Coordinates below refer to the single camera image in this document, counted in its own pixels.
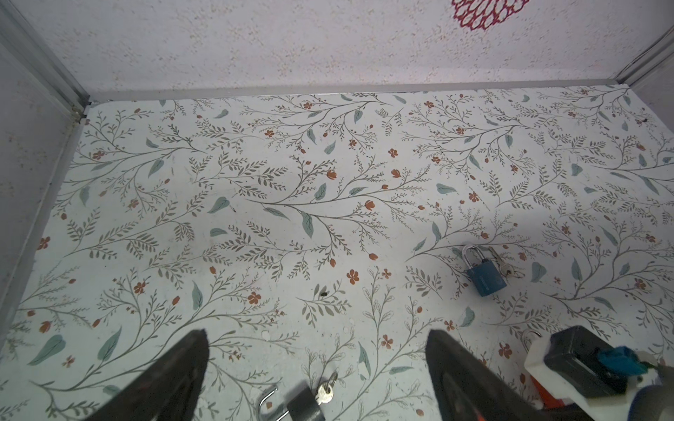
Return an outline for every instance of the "blue padlock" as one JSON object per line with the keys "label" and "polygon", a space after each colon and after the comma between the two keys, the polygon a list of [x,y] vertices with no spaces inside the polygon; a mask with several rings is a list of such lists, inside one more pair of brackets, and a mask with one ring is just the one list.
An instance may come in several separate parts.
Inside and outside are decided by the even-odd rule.
{"label": "blue padlock", "polygon": [[[480,257],[480,263],[471,264],[468,261],[468,251],[473,251]],[[503,280],[499,270],[494,266],[494,262],[485,258],[484,254],[476,246],[469,244],[464,246],[461,252],[468,270],[466,275],[473,282],[477,292],[481,296],[488,296],[506,287],[506,281]]]}

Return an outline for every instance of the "silver key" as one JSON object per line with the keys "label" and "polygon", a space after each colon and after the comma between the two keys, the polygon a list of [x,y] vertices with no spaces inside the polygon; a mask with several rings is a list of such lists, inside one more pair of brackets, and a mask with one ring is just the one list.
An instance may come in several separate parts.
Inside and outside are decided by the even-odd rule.
{"label": "silver key", "polygon": [[319,405],[332,401],[332,397],[334,396],[334,384],[336,381],[337,373],[334,373],[330,376],[328,381],[324,381],[318,386],[318,390],[316,391],[316,402]]}
{"label": "silver key", "polygon": [[501,272],[501,275],[508,277],[515,274],[515,268],[512,267],[510,263],[503,261],[501,256],[499,256],[499,253],[496,253],[496,250],[494,250],[492,246],[489,246],[489,251],[491,251],[491,254],[493,254],[496,258],[496,263],[499,266],[499,272]]}

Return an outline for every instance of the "leaf pattern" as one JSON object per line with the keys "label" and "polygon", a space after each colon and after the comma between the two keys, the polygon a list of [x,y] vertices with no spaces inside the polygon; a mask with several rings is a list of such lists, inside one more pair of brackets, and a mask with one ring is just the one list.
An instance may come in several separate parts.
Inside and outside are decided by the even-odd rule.
{"label": "leaf pattern", "polygon": [[[674,358],[674,135],[627,86],[107,102],[87,119],[3,349],[13,420],[86,418],[192,329],[210,347],[199,420],[255,420],[280,379],[333,371],[330,419],[439,419],[430,329],[529,401],[527,329]],[[466,244],[523,282],[476,299]]]}

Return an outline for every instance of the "red pattern on wall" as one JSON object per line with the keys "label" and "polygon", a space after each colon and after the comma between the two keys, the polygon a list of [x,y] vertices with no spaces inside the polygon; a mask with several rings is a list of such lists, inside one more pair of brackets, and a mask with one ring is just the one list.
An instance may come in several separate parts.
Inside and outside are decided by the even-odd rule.
{"label": "red pattern on wall", "polygon": [[529,0],[452,0],[454,19],[471,31],[503,22],[522,10]]}

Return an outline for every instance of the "padlock shackle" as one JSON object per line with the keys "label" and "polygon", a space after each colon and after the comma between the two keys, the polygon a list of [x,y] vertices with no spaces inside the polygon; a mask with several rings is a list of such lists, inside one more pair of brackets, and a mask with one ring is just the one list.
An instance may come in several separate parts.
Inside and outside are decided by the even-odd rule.
{"label": "padlock shackle", "polygon": [[461,250],[461,257],[463,258],[463,260],[464,260],[466,266],[467,266],[469,269],[470,269],[471,267],[477,266],[477,265],[471,265],[470,262],[468,262],[468,250],[471,250],[471,249],[475,250],[475,251],[477,252],[478,256],[480,257],[480,262],[479,262],[477,265],[479,265],[480,263],[482,263],[482,262],[486,259],[485,255],[482,254],[482,251],[480,251],[480,249],[478,249],[476,245],[474,245],[474,244],[466,244],[466,245],[464,246],[463,250]]}

